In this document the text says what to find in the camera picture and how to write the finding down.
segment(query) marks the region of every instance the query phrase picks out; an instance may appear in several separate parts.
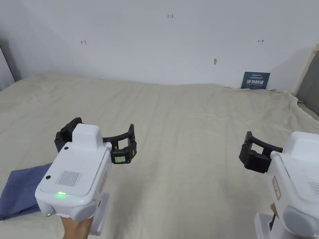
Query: beige bed sheet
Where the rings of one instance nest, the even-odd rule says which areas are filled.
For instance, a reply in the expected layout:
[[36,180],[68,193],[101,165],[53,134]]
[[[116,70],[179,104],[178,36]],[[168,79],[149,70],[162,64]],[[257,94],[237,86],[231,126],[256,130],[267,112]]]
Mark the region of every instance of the beige bed sheet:
[[[75,117],[104,137],[135,124],[137,156],[114,165],[104,187],[107,239],[254,239],[254,216],[270,213],[272,199],[238,159],[246,131],[277,146],[293,131],[319,133],[286,92],[38,75],[0,92],[0,190],[12,170],[52,162],[55,133]],[[35,213],[0,222],[0,233],[62,238],[63,227]]]

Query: finger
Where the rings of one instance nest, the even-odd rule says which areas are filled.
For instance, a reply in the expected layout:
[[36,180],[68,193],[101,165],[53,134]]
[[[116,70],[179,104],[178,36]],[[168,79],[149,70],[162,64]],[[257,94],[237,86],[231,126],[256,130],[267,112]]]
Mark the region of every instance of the finger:
[[278,212],[277,212],[277,209],[276,209],[276,206],[275,206],[274,203],[272,203],[272,204],[270,205],[270,208],[272,209],[272,211],[274,212],[274,214],[278,217]]

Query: blue cloth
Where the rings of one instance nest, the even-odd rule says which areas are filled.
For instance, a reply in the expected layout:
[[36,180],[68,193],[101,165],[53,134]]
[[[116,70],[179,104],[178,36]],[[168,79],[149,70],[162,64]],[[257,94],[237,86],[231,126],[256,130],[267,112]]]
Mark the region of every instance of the blue cloth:
[[12,171],[0,197],[0,221],[39,212],[35,190],[51,163]]

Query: speaker grille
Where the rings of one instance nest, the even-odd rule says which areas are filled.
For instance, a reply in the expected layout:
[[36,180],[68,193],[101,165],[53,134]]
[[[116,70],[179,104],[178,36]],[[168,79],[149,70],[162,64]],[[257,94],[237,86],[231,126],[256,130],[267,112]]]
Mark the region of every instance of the speaker grille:
[[57,185],[76,187],[78,184],[82,173],[74,171],[62,171],[59,178],[56,181]]
[[317,197],[319,197],[319,183],[308,181],[308,184]]

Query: green indicator light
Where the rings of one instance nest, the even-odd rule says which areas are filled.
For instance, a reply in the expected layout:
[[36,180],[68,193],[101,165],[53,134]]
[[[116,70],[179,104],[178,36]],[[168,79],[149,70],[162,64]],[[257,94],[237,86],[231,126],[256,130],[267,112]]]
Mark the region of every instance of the green indicator light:
[[65,198],[65,197],[72,197],[72,195],[66,195],[66,194],[59,194],[56,195],[57,198]]

